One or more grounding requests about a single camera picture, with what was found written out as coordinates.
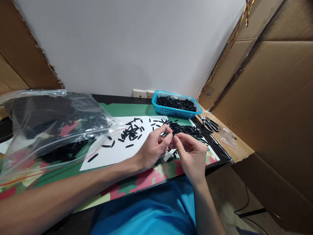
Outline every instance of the plastic basket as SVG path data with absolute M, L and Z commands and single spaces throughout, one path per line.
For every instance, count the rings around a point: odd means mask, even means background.
M 177 100 L 184 100 L 184 99 L 190 100 L 194 103 L 195 107 L 197 108 L 197 111 L 192 112 L 192 111 L 157 105 L 157 97 L 161 97 L 161 96 L 170 96 L 171 98 L 174 98 Z M 167 116 L 175 116 L 179 118 L 193 118 L 197 114 L 202 113 L 202 109 L 200 108 L 200 105 L 194 98 L 191 98 L 189 96 L 178 95 L 178 94 L 174 94 L 174 93 L 170 93 L 166 91 L 161 91 L 161 90 L 154 92 L 154 95 L 152 97 L 152 104 L 156 107 L 156 112 L 158 114 L 167 115 Z

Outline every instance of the hand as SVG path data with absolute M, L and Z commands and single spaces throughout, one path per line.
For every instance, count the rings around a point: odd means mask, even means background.
M 183 170 L 192 185 L 203 183 L 208 147 L 190 135 L 178 133 L 174 136 L 174 143 L 170 144 L 170 148 L 177 149 Z
M 168 133 L 166 137 L 161 135 L 164 131 Z M 157 160 L 165 155 L 173 138 L 172 133 L 172 129 L 167 124 L 150 132 L 139 151 L 133 156 L 141 172 L 153 167 Z

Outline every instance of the scissors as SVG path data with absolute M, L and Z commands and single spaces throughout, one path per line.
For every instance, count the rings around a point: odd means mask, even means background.
M 219 132 L 219 128 L 218 125 L 212 121 L 210 118 L 208 117 L 203 117 L 200 114 L 198 114 L 198 116 L 201 118 L 202 122 L 203 122 L 203 127 L 210 133 L 215 132 Z

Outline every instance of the power socket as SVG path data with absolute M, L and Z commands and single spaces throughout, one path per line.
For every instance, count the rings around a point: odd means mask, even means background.
M 152 99 L 154 91 L 145 91 L 134 89 L 134 97 Z
M 147 91 L 147 98 L 152 99 L 154 91 Z

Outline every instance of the white paper sheet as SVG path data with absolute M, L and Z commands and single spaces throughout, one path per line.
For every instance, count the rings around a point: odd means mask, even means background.
M 80 171 L 119 163 L 125 159 L 132 157 L 138 152 L 140 147 L 143 145 L 143 143 L 148 137 L 148 134 L 152 131 L 152 127 L 156 129 L 158 128 L 156 125 L 160 125 L 160 126 L 162 125 L 162 123 L 154 122 L 153 120 L 161 120 L 161 119 L 166 120 L 167 116 L 135 116 L 135 117 L 116 117 L 116 118 L 122 121 L 123 123 L 128 123 L 134 120 L 134 118 L 140 118 L 143 121 L 143 123 L 141 123 L 140 120 L 137 120 L 136 122 L 133 122 L 132 124 L 133 124 L 133 127 L 135 124 L 138 127 L 142 127 L 142 126 L 144 127 L 143 132 L 140 132 L 140 130 L 137 131 L 138 133 L 137 135 L 142 134 L 141 138 L 139 140 L 137 138 L 133 141 L 130 141 L 129 138 L 127 137 L 125 139 L 125 142 L 123 143 L 117 140 L 118 138 L 121 138 L 120 134 L 122 132 L 119 132 L 118 136 L 116 136 L 115 138 L 112 137 L 112 140 L 108 140 L 104 143 L 104 145 L 111 145 L 113 140 L 115 139 L 115 144 L 112 148 L 100 147 L 97 152 L 95 152 L 94 149 L 91 148 L 92 150 L 89 150 L 86 156 L 89 156 L 91 154 L 94 155 L 96 153 L 98 153 L 99 155 L 96 158 L 94 158 L 91 162 L 88 162 L 90 158 L 85 159 Z M 92 145 L 100 145 L 102 141 L 103 141 L 103 138 L 97 138 L 97 140 Z M 134 144 L 134 146 L 125 148 L 127 145 L 131 145 L 131 144 Z

